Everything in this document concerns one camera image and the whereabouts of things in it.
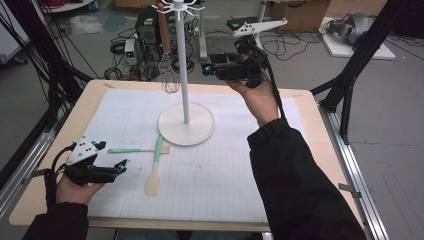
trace person's arm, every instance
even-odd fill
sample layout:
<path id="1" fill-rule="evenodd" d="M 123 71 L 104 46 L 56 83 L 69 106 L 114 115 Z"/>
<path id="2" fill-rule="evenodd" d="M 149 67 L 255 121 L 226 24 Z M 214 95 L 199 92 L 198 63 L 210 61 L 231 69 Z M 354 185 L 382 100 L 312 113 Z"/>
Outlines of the person's arm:
<path id="1" fill-rule="evenodd" d="M 366 239 L 349 205 L 316 165 L 302 135 L 279 119 L 267 82 L 239 92 L 261 126 L 248 137 L 253 175 L 275 239 Z"/>
<path id="2" fill-rule="evenodd" d="M 64 175 L 57 184 L 57 204 L 35 217 L 23 239 L 86 239 L 87 204 L 103 185 L 79 186 Z"/>

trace beige spatula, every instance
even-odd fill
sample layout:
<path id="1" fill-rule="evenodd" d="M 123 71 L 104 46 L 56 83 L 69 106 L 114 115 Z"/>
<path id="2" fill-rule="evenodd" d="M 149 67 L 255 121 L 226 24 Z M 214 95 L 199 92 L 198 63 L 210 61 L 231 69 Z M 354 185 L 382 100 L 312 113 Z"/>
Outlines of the beige spatula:
<path id="1" fill-rule="evenodd" d="M 163 136 L 159 134 L 158 138 L 156 139 L 155 159 L 153 162 L 152 173 L 150 173 L 146 179 L 146 182 L 144 183 L 144 192 L 148 196 L 157 196 L 159 194 L 160 177 L 158 174 L 158 164 L 162 143 Z"/>

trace wooden table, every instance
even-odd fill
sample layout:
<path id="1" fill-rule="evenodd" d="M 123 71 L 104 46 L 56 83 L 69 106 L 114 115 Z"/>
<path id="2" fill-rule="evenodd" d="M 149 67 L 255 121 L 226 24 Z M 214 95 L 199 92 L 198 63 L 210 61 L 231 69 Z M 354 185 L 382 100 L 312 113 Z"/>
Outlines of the wooden table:
<path id="1" fill-rule="evenodd" d="M 57 135 L 49 152 L 45 156 L 39 169 L 49 168 L 56 154 L 72 142 L 77 142 L 88 123 L 99 106 L 102 97 L 107 89 L 140 89 L 140 90 L 160 90 L 161 83 L 149 82 L 125 82 L 125 81 L 91 81 L 78 103 L 72 110 L 61 131 Z M 237 94 L 227 86 L 215 85 L 194 85 L 188 86 L 192 93 L 219 93 Z M 299 109 L 300 117 L 305 133 L 308 137 L 308 144 L 319 167 L 327 174 L 335 186 L 339 183 L 346 184 L 345 177 L 340 167 L 338 158 L 333 149 L 332 143 L 324 126 L 316 102 L 309 91 L 281 89 L 281 97 L 293 98 Z M 58 162 L 59 166 L 69 156 L 69 152 L 64 154 Z M 341 191 L 350 207 L 353 209 L 359 222 L 360 216 L 351 194 Z M 42 177 L 32 179 L 21 199 L 13 210 L 9 221 L 13 225 L 29 225 L 34 216 L 46 212 L 46 202 L 44 199 L 45 188 Z M 252 231 L 267 232 L 269 227 L 266 223 L 229 223 L 229 222 L 206 222 L 206 221 L 175 221 L 175 220 L 149 220 L 149 219 L 123 219 L 123 218 L 93 218 L 90 217 L 91 227 L 113 227 L 113 228 L 154 228 L 154 229 L 180 229 L 180 230 L 231 230 L 231 231 Z"/>

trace metal bracket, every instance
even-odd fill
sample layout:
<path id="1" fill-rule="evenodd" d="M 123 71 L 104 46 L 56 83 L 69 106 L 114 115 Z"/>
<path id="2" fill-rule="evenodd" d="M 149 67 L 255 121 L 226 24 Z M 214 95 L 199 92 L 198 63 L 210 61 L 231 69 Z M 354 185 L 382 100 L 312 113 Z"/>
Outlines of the metal bracket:
<path id="1" fill-rule="evenodd" d="M 287 24 L 286 19 L 272 21 L 272 22 L 263 22 L 263 23 L 245 23 L 239 29 L 234 31 L 233 37 L 241 37 L 247 35 L 254 35 L 272 28 L 276 28 L 282 25 Z"/>
<path id="2" fill-rule="evenodd" d="M 47 170 L 47 168 L 32 172 L 28 177 L 22 178 L 21 184 L 22 185 L 28 185 L 31 182 L 31 179 L 33 179 L 35 177 L 43 176 L 44 172 L 46 170 Z"/>
<path id="3" fill-rule="evenodd" d="M 362 198 L 361 192 L 356 191 L 356 189 L 353 186 L 339 183 L 339 189 L 350 192 L 353 198 Z"/>

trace grid paper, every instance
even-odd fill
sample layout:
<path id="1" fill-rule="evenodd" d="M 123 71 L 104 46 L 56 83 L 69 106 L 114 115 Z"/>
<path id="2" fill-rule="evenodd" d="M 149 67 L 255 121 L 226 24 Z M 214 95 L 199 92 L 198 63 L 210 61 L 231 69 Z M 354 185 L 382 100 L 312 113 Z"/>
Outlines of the grid paper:
<path id="1" fill-rule="evenodd" d="M 161 112 L 181 101 L 181 94 L 162 91 L 109 89 L 105 93 L 84 136 L 106 141 L 96 166 L 129 162 L 125 173 L 92 198 L 89 216 L 266 223 L 246 140 L 258 126 L 239 95 L 190 93 L 190 102 L 214 114 L 215 131 L 192 147 L 172 145 L 165 139 L 171 153 L 159 159 L 158 196 L 144 193 L 153 153 L 107 153 L 109 148 L 154 148 Z M 305 136 L 295 100 L 282 101 L 289 124 Z"/>

